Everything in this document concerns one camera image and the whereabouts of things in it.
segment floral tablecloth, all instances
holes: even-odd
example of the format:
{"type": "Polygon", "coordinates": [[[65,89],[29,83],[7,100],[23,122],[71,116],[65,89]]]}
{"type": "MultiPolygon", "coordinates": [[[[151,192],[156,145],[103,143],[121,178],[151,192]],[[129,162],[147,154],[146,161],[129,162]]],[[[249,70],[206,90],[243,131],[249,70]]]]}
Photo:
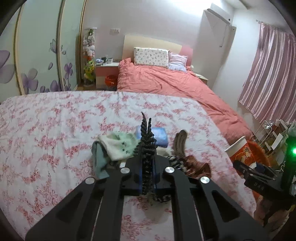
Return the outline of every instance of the floral tablecloth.
{"type": "MultiPolygon", "coordinates": [[[[216,125],[194,100],[145,93],[84,91],[18,96],[0,105],[0,208],[27,231],[89,176],[98,135],[134,132],[143,111],[172,145],[188,132],[186,154],[208,162],[212,179],[250,215],[255,200],[233,169],[216,125]]],[[[173,240],[171,204],[126,197],[121,240],[173,240]]]]}

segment pink striped curtain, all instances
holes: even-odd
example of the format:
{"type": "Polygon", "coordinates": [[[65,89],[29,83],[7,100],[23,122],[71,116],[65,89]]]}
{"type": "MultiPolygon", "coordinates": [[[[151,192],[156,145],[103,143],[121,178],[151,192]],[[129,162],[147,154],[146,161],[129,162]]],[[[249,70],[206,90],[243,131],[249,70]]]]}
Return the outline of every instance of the pink striped curtain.
{"type": "Polygon", "coordinates": [[[238,101],[263,120],[296,118],[296,38],[260,24],[256,56],[238,101]]]}

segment headboard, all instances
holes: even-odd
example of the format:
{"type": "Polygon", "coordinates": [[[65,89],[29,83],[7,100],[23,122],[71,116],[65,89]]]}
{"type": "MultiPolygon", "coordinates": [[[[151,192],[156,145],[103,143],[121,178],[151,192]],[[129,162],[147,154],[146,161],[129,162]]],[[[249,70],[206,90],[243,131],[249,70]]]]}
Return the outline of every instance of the headboard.
{"type": "Polygon", "coordinates": [[[188,56],[187,65],[191,65],[193,49],[187,45],[179,45],[164,40],[136,35],[125,35],[122,59],[132,58],[134,47],[167,49],[173,53],[188,56]]]}

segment pink bedspread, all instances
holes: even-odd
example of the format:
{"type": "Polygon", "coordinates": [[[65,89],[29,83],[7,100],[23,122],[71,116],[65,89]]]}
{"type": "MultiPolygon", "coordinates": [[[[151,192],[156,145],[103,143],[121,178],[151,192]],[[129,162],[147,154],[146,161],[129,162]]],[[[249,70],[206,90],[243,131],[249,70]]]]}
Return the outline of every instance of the pink bedspread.
{"type": "Polygon", "coordinates": [[[250,139],[252,132],[244,119],[192,71],[185,73],[156,66],[135,66],[130,58],[122,60],[119,68],[118,90],[194,99],[202,105],[230,145],[242,136],[250,139]]]}
{"type": "MultiPolygon", "coordinates": [[[[194,100],[145,93],[75,91],[9,98],[0,105],[0,208],[24,237],[72,189],[94,176],[98,135],[134,132],[141,111],[164,127],[170,146],[188,131],[186,154],[208,162],[215,181],[250,215],[256,204],[224,152],[218,128],[194,100]]],[[[125,197],[121,240],[174,239],[171,204],[125,197]]]]}

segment teal cloth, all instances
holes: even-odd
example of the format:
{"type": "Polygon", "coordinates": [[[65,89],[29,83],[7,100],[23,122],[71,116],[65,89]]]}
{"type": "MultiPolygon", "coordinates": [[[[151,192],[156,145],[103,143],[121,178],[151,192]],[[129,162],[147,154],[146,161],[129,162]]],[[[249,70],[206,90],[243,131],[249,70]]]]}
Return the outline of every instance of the teal cloth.
{"type": "Polygon", "coordinates": [[[108,177],[106,165],[110,161],[126,160],[133,156],[139,140],[135,134],[113,132],[109,135],[100,135],[92,145],[93,168],[98,179],[108,177]]]}

